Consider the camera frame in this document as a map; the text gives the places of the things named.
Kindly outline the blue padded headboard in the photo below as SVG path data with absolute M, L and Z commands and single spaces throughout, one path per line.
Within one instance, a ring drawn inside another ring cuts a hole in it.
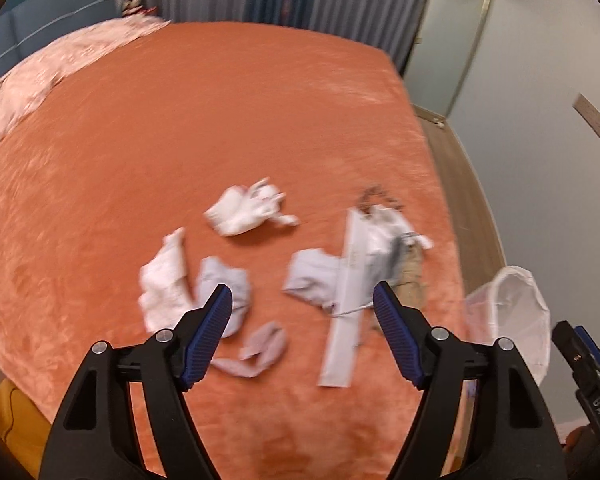
M 0 77 L 76 30 L 117 18 L 122 0 L 23 0 L 0 13 Z

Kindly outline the beige knotted stocking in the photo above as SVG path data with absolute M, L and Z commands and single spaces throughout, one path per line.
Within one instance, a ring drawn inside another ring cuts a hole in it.
M 394 292 L 404 306 L 422 310 L 426 306 L 426 286 L 422 281 L 424 250 L 418 243 L 407 247 Z

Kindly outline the bedside clutter items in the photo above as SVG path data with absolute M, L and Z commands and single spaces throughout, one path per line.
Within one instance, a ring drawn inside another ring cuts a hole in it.
M 121 3 L 121 15 L 156 15 L 157 8 L 151 6 L 148 8 L 144 5 L 143 0 L 122 0 Z

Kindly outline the white patterned wrapper strip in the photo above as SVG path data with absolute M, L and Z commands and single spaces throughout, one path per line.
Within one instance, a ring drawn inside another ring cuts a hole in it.
M 286 330 L 268 322 L 249 335 L 237 359 L 214 358 L 211 365 L 230 376 L 256 378 L 282 358 L 287 344 Z

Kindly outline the white paper towel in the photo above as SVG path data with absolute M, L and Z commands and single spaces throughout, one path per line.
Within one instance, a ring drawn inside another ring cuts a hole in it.
M 187 281 L 184 235 L 185 230 L 178 228 L 163 237 L 155 257 L 140 268 L 138 304 L 148 333 L 172 330 L 195 307 Z

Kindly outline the orange plush bed blanket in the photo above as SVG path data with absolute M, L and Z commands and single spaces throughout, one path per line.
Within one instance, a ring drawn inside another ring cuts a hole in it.
M 204 212 L 268 178 L 298 226 L 224 237 Z M 419 401 L 366 328 L 349 388 L 318 383 L 329 320 L 282 291 L 291 256 L 337 255 L 347 211 L 379 185 L 434 247 L 428 318 L 464 328 L 448 206 L 428 142 L 384 52 L 242 23 L 171 24 L 67 77 L 0 143 L 0 367 L 53 418 L 95 341 L 147 338 L 138 272 L 178 228 L 204 257 L 247 270 L 246 335 L 275 321 L 288 347 L 253 379 L 210 370 L 186 396 L 225 479 L 382 479 Z

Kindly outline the gold framed standing mirror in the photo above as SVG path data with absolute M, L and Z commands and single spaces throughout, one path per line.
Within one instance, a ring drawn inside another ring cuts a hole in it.
M 413 104 L 448 117 L 480 44 L 492 0 L 427 0 L 404 84 Z

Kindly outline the white glove red trim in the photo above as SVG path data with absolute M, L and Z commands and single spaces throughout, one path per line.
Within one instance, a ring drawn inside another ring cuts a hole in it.
M 298 226 L 294 214 L 283 214 L 282 203 L 286 197 L 268 178 L 246 188 L 234 185 L 204 212 L 212 229 L 224 237 L 238 236 L 257 229 L 265 222 L 279 226 Z

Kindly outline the wall switch plate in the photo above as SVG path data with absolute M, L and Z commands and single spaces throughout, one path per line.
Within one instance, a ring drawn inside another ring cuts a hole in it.
M 578 94 L 572 107 L 600 139 L 600 111 L 582 93 Z

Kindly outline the small white rolled sock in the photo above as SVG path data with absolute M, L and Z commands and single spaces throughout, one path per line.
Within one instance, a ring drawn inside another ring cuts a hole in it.
M 283 292 L 331 311 L 335 307 L 340 259 L 320 248 L 302 249 L 291 256 Z

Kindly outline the pink floral quilt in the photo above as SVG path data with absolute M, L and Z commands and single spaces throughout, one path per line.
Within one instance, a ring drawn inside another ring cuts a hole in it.
M 151 15 L 113 18 L 70 32 L 16 64 L 0 77 L 0 142 L 63 79 L 168 25 Z

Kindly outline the white bag lined trash bin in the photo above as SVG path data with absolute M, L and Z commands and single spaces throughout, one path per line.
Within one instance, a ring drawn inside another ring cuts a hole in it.
M 511 339 L 542 384 L 550 366 L 550 309 L 530 271 L 501 268 L 465 298 L 465 320 L 469 341 L 490 346 L 498 338 Z

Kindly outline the white comb package envelope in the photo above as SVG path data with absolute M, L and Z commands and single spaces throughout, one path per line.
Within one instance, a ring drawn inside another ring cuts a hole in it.
M 347 211 L 346 234 L 337 278 L 325 354 L 318 383 L 322 388 L 349 388 L 360 343 L 364 311 L 368 222 L 361 211 Z

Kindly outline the yellow cloth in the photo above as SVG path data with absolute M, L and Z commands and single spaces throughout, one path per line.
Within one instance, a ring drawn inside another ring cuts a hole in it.
M 0 383 L 0 437 L 35 479 L 40 475 L 50 422 L 10 380 Z

